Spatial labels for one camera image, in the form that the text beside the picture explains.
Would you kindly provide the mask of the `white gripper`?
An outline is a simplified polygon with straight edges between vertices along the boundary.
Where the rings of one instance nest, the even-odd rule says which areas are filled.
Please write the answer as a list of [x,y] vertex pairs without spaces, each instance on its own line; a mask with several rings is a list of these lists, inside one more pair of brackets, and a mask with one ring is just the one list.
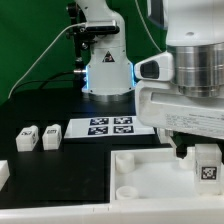
[[168,129],[165,136],[178,158],[187,155],[178,132],[224,139],[224,98],[186,97],[171,83],[141,80],[135,89],[135,107],[142,124]]

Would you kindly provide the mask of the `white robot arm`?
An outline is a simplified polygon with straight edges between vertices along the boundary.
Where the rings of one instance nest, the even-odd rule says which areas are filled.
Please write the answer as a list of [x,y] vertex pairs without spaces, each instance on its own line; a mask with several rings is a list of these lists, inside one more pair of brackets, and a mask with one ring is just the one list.
[[138,120],[189,145],[224,150],[224,0],[147,0],[167,30],[166,50],[132,65],[123,18],[105,0],[76,0],[93,40],[83,92],[99,100],[135,93]]

